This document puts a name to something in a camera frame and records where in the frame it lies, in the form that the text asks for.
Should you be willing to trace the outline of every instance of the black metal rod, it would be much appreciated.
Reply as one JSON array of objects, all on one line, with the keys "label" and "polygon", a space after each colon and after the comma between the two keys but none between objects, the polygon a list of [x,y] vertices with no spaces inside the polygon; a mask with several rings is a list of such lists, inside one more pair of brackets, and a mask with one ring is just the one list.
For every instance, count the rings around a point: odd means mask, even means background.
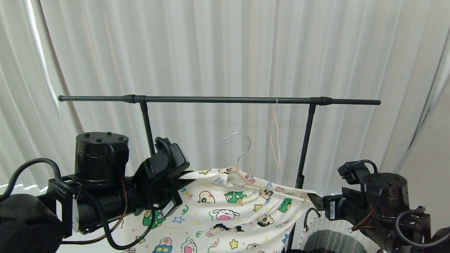
[{"label": "black metal rod", "polygon": [[[306,121],[305,136],[303,137],[303,146],[301,148],[302,154],[300,155],[300,163],[298,165],[298,171],[297,171],[297,180],[295,182],[295,188],[297,188],[297,189],[303,188],[303,182],[305,181],[305,176],[303,175],[303,169],[305,167],[306,152],[308,150],[309,138],[311,136],[312,120],[314,119],[314,113],[315,113],[315,104],[310,104],[310,107],[308,110],[308,120]],[[287,247],[288,250],[292,249],[294,233],[295,233],[295,224],[292,227],[291,233],[289,233],[288,247]]]},{"label": "black metal rod", "polygon": [[155,155],[155,146],[153,145],[152,128],[150,127],[149,109],[147,103],[140,103],[142,118],[144,119],[145,133],[147,134],[148,147],[150,148],[151,156]]},{"label": "black metal rod", "polygon": [[183,97],[183,96],[59,96],[59,101],[123,101],[127,103],[238,103],[238,104],[368,104],[378,105],[373,99],[332,99],[328,97],[276,98],[276,97]]}]

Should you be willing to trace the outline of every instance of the vertical pole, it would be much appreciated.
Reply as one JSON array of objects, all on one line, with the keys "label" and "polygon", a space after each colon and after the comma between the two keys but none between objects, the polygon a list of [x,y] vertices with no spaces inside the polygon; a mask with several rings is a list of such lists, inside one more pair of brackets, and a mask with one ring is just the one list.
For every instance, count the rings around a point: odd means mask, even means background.
[{"label": "vertical pole", "polygon": [[144,118],[145,133],[147,134],[148,147],[150,155],[155,155],[155,146],[153,145],[152,128],[150,127],[149,109],[146,102],[140,102],[142,118]]},{"label": "vertical pole", "polygon": [[[308,120],[306,121],[305,137],[303,137],[303,146],[301,148],[300,163],[298,165],[297,181],[295,182],[295,188],[297,189],[301,189],[303,187],[303,181],[305,180],[305,176],[303,175],[303,168],[305,167],[306,151],[308,150],[309,137],[311,135],[312,120],[314,119],[315,107],[316,104],[310,104],[308,110]],[[295,232],[295,224],[291,230],[291,233],[289,234],[287,247],[288,250],[292,249],[294,232]]]}]

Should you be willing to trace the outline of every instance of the hanger hook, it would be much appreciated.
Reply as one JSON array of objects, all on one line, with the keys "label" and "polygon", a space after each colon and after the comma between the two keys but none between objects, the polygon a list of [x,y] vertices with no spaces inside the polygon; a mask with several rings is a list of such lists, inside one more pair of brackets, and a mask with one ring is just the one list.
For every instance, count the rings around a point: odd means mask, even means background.
[{"label": "hanger hook", "polygon": [[248,148],[247,148],[246,151],[244,151],[244,153],[242,153],[242,154],[238,157],[238,162],[239,162],[239,159],[240,159],[243,155],[245,155],[245,154],[250,150],[250,146],[252,145],[252,141],[250,140],[250,137],[248,137],[248,135],[246,135],[246,134],[244,134],[244,133],[241,133],[241,132],[233,133],[233,134],[229,135],[228,137],[224,137],[224,138],[222,138],[222,139],[223,139],[223,140],[226,140],[226,139],[228,139],[228,138],[230,138],[231,136],[236,135],[236,134],[243,135],[243,136],[245,136],[245,137],[248,139]]}]

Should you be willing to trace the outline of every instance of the brown cable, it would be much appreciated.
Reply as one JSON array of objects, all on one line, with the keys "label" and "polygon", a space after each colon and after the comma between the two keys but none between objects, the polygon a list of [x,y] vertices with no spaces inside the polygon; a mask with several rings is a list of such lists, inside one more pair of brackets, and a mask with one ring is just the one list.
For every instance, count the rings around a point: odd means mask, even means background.
[{"label": "brown cable", "polygon": [[[119,224],[122,223],[123,218],[126,215],[126,210],[128,209],[128,199],[126,197],[125,180],[124,180],[124,178],[122,176],[120,177],[120,180],[122,182],[123,195],[125,196],[125,209],[124,209],[122,215],[120,216],[119,220],[117,221],[117,223],[112,227],[111,232],[113,232],[119,226]],[[62,241],[61,244],[86,245],[86,244],[93,244],[93,243],[99,242],[99,241],[101,241],[101,240],[103,240],[105,238],[106,238],[106,235],[103,234],[102,236],[97,237],[97,238],[92,239],[92,240],[87,240],[87,241]]]},{"label": "brown cable", "polygon": [[366,216],[366,218],[364,218],[360,223],[358,223],[356,226],[353,226],[351,228],[352,231],[356,231],[358,230],[360,227],[364,228],[362,225],[374,214],[375,212],[375,208],[372,208],[372,210],[370,211],[370,213]]}]

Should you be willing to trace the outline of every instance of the white curtain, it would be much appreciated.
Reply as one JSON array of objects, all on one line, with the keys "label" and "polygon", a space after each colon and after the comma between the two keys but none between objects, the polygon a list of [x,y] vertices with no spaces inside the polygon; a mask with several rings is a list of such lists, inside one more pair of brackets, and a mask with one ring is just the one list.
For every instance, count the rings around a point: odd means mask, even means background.
[{"label": "white curtain", "polygon": [[[2,184],[35,157],[73,173],[75,136],[83,131],[129,136],[128,175],[149,156],[138,105],[72,107],[52,93],[380,99],[380,106],[316,110],[304,188],[338,193],[345,183],[335,169],[346,161],[371,159],[384,172],[401,165],[450,27],[447,1],[33,1],[42,68],[25,7],[0,4],[8,91],[0,102]],[[23,24],[14,23],[18,17]],[[233,166],[247,142],[221,138],[241,131],[252,139],[241,169],[295,185],[307,105],[277,107],[280,172],[266,129],[275,105],[148,106],[153,136],[178,143],[190,169]],[[33,176],[45,185],[51,175],[43,171]],[[21,182],[31,183],[28,176]]]}]

